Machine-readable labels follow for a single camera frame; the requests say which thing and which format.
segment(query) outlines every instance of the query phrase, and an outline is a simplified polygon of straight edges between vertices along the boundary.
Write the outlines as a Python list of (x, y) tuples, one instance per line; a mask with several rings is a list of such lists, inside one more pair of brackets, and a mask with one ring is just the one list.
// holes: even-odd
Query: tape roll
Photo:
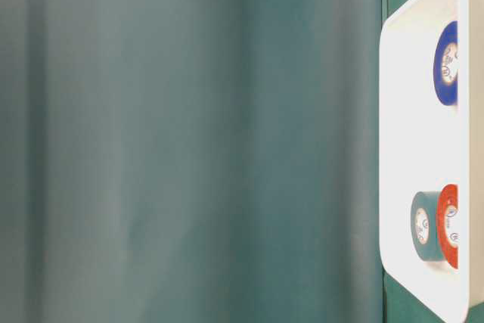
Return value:
[(433, 85), (444, 105), (457, 103), (458, 66), (457, 22), (454, 21), (442, 31), (433, 58)]
[(418, 192), (411, 204), (411, 236), (418, 256), (424, 261), (444, 260), (436, 228), (439, 195), (439, 192)]
[(437, 235), (445, 259), (458, 268), (459, 226), (457, 185), (446, 185), (437, 204)]

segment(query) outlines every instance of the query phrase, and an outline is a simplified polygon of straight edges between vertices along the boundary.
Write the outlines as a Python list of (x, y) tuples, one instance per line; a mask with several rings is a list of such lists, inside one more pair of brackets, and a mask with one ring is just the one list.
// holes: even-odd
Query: teal tape roll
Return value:
[(439, 195), (439, 192), (418, 192), (411, 204), (411, 236), (418, 256), (424, 261), (444, 260), (436, 227)]

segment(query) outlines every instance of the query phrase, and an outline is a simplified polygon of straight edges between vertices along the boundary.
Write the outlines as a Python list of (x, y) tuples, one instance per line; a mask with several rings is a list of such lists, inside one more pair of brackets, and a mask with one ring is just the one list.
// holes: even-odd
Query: white plastic tray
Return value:
[[(458, 21), (458, 105), (433, 86), (440, 33)], [(409, 216), (418, 191), (458, 185), (459, 269), (424, 262)], [(408, 0), (380, 38), (380, 253), (388, 273), (447, 322), (484, 301), (484, 0)]]

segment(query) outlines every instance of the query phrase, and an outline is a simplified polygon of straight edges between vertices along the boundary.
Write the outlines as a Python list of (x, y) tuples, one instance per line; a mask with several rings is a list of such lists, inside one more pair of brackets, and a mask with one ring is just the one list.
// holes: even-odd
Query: curtain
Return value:
[(380, 0), (0, 0), (0, 318), (376, 322)]

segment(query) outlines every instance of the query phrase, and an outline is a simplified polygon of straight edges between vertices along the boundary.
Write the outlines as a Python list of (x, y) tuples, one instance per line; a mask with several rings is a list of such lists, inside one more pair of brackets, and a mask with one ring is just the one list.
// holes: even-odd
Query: blue tape roll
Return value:
[(458, 42), (457, 22), (451, 22), (442, 31), (433, 58), (433, 85), (444, 105), (457, 103)]
[(418, 192), (411, 204), (410, 230), (418, 256), (424, 261), (442, 261), (436, 226), (439, 192)]

